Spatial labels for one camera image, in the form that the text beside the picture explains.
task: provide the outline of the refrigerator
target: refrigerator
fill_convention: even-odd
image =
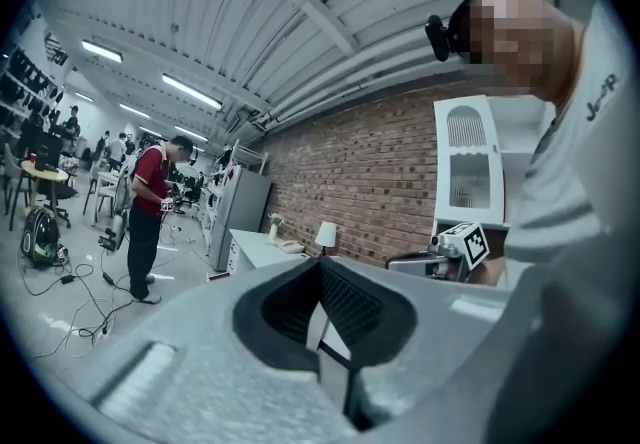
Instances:
[[[258,232],[271,180],[237,166],[227,179],[218,203],[211,232],[209,261],[216,271],[225,271],[231,246],[231,229]]]

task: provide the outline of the lamp shade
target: lamp shade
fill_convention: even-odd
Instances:
[[[318,235],[316,236],[316,243],[322,247],[335,247],[336,246],[336,224],[331,222],[322,222]]]

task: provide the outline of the hand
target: hand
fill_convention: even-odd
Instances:
[[[449,271],[447,272],[448,280],[458,279],[458,270],[460,263],[449,263]],[[485,286],[496,286],[498,280],[504,271],[504,256],[494,257],[493,259],[485,259],[476,266],[469,276],[470,284],[483,284]]]

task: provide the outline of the ceiling light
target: ceiling light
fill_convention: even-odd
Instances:
[[[89,96],[85,96],[84,94],[81,94],[80,92],[76,92],[76,95],[78,97],[81,97],[82,99],[86,99],[87,101],[89,101],[90,103],[93,103],[93,99],[91,99]]]
[[[196,89],[191,88],[188,85],[185,85],[184,83],[179,82],[177,79],[172,78],[168,74],[162,75],[162,81],[171,85],[172,87],[176,87],[177,89],[180,89],[183,92],[186,92],[190,96],[193,96],[196,99],[199,99],[203,103],[207,103],[213,106],[216,110],[220,110],[222,108],[222,105],[215,99],[212,99],[209,96],[203,94],[202,92],[198,92]]]
[[[110,49],[104,48],[102,46],[98,46],[93,42],[89,42],[86,40],[82,41],[82,47],[91,53],[95,53],[96,55],[104,56],[109,60],[113,60],[114,62],[122,63],[122,55],[117,53],[116,51],[112,51]]]
[[[180,126],[173,126],[173,127],[176,128],[178,131],[182,131],[183,133],[186,133],[187,135],[191,135],[192,137],[195,137],[198,140],[202,140],[203,142],[208,142],[209,141],[203,136],[196,135],[193,131],[188,131],[188,130],[186,130],[184,128],[181,128]]]
[[[150,129],[147,128],[143,128],[142,126],[140,126],[140,129],[142,131],[146,131],[147,133],[149,133],[150,135],[154,135],[154,136],[158,136],[160,138],[162,138],[162,135],[160,133],[156,133],[155,131],[151,131]]]
[[[145,119],[149,118],[146,113],[139,112],[138,110],[134,110],[133,108],[129,108],[128,106],[125,106],[123,104],[120,105],[120,108],[122,108],[123,110],[127,110],[128,112],[135,113],[136,115],[140,115],[140,117],[144,117]]]

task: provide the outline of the floor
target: floor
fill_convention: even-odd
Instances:
[[[78,195],[73,199],[61,201],[60,206],[70,214],[71,228],[60,223],[60,243],[69,249],[70,263],[78,268],[78,275],[93,273],[83,278],[86,286],[75,279],[69,284],[57,282],[49,291],[40,295],[30,295],[20,275],[20,263],[26,266],[23,258],[19,258],[18,244],[24,225],[22,197],[18,199],[14,229],[9,232],[9,218],[0,219],[0,300],[4,316],[11,327],[18,344],[23,347],[29,360],[43,364],[63,382],[74,388],[74,369],[77,366],[90,367],[90,362],[111,343],[129,329],[137,325],[163,303],[186,290],[205,282],[211,267],[205,261],[204,240],[200,223],[187,215],[170,213],[165,219],[158,245],[158,256],[152,273],[156,282],[150,287],[162,296],[163,302],[158,306],[133,303],[116,312],[115,321],[108,326],[106,335],[100,332],[92,345],[91,338],[78,335],[71,329],[88,328],[99,325],[103,317],[91,300],[91,291],[96,303],[105,314],[111,310],[111,304],[119,307],[132,300],[131,296],[109,286],[102,278],[102,267],[113,280],[121,279],[119,285],[128,288],[126,268],[128,243],[125,241],[115,254],[102,254],[98,237],[110,225],[107,201],[100,213],[95,227],[91,226],[90,208],[93,195],[89,199],[87,214],[82,215],[84,201],[89,187],[88,172],[80,172],[76,182]],[[23,269],[24,282],[34,293],[49,287],[61,272],[51,267],[46,270]]]

